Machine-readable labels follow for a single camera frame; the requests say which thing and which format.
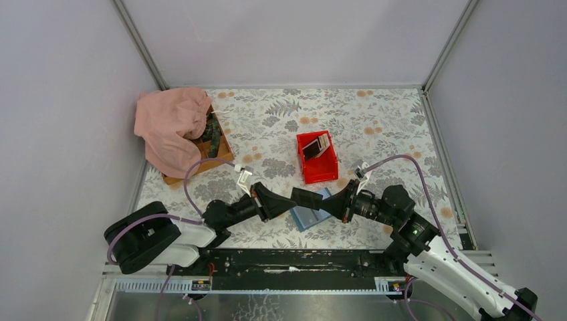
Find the red plastic bin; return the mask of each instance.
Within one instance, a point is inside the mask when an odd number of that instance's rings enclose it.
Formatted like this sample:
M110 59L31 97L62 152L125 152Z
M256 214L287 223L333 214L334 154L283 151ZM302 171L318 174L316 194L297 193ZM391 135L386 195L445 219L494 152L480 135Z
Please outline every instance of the red plastic bin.
M311 158L305 161L303 155L303 147L315 138L327 134L331 146L318 158ZM302 172L305 178L305 184L319 183L324 181L333 181L338 179L338 161L336 158L333 142L328 130L322 132L308 132L298 135L298 152L301 157Z

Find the gray wall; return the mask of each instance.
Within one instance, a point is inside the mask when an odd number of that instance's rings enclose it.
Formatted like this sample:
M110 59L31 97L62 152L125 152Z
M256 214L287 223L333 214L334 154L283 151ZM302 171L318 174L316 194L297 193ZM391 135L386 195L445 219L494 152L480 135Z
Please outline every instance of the gray wall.
M467 0L125 0L171 86L421 84Z
M84 320L155 85L110 1L0 5L0 320Z
M567 2L482 1L431 90L479 245L564 319Z

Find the pink towel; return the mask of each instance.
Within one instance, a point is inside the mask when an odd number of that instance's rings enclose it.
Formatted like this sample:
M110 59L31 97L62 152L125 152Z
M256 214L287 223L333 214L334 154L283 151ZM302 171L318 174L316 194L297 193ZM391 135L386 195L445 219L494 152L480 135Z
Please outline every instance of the pink towel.
M212 101L200 88L141 94L134 133L146 141L148 162L169 177L185 177L187 169L201 159L199 149L187 139L203 134Z

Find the patterned mat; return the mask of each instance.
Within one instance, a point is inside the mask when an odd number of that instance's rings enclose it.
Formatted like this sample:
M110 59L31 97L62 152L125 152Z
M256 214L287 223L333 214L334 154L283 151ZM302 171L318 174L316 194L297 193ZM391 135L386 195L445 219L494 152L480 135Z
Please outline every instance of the patterned mat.
M422 166L447 237L461 247L441 165L416 89L240 89L208 93L214 109L226 112L218 117L235 163L254 169L249 183L261 181L286 197L293 187L311 191L328 187L337 193L354 178L353 170L361 161L373 164L394 154L408 154ZM319 130L329 130L331 134L339 160L339 179L305 185L296 135ZM204 211L213 199L228 203L237 200L242 191L236 179L233 169L223 165L191 178L189 193ZM416 212L433 223L419 177L408 160L394 160L376 169L365 189L380 196L385 187L396 184L405 186L417 203ZM138 208L156 200L162 201L174 215L198 217L185 198L183 185L166 185L160 173L150 166ZM392 229L355 215L349 224L331 218L299 232L288 212L267 223L253 217L229 230L233 235L222 247L384 249L391 242Z

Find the white bracket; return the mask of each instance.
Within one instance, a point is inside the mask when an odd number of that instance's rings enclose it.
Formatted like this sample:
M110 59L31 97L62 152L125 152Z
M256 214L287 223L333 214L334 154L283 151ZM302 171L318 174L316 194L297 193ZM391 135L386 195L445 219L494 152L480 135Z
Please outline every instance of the white bracket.
M363 162L362 165L358 166L358 169L366 169L368 168L370 165L367 162ZM364 186L368 183L368 181L370 180L370 176L372 174L372 171L368 171L366 174L364 174L364 177L359 177L360 179L360 184L358 184L358 189L356 190L356 194L358 195L360 193L360 191L364 188Z
M240 173L240 176L238 177L238 181L236 182L237 185L240 186L240 188L244 191L244 193L252 197L252 195L250 195L250 189L248 188L248 184L246 183L246 181L248 180L248 177L252 175L254 170L251 167L243 166L242 164L236 164L234 165L234 171Z

